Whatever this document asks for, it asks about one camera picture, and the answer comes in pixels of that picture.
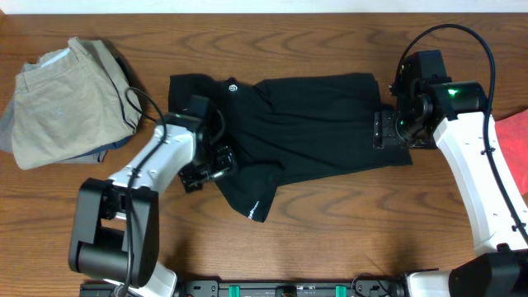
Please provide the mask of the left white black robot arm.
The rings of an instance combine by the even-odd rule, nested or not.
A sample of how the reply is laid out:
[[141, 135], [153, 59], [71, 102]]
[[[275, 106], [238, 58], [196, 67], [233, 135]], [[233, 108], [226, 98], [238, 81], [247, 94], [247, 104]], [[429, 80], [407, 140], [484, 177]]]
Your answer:
[[114, 286], [113, 296], [172, 296], [177, 274], [158, 260], [159, 198], [180, 177], [185, 191], [228, 176], [236, 162], [220, 143], [224, 117], [207, 97], [160, 118], [153, 137], [106, 180], [79, 189], [68, 254], [71, 271]]

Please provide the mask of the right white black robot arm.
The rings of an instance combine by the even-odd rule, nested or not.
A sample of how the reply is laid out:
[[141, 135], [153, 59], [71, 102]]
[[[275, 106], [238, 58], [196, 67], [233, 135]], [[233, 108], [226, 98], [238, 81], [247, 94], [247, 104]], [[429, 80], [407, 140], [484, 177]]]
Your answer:
[[393, 296], [525, 296], [527, 206], [497, 141], [477, 82], [453, 82], [441, 52], [403, 59], [393, 111], [375, 113], [377, 149], [439, 149], [450, 166], [472, 230], [475, 259], [451, 270], [406, 273]]

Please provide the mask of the black t-shirt with logo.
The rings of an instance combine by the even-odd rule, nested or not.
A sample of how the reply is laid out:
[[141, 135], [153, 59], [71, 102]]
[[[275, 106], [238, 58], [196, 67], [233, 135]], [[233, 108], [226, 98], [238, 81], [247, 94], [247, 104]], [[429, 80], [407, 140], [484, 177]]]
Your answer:
[[375, 113], [386, 109], [370, 73], [278, 78], [248, 85], [206, 74], [170, 77], [169, 110], [181, 113], [192, 97], [220, 110], [221, 142], [238, 168], [216, 185], [239, 214], [264, 222], [279, 186], [412, 164], [405, 148], [375, 148]]

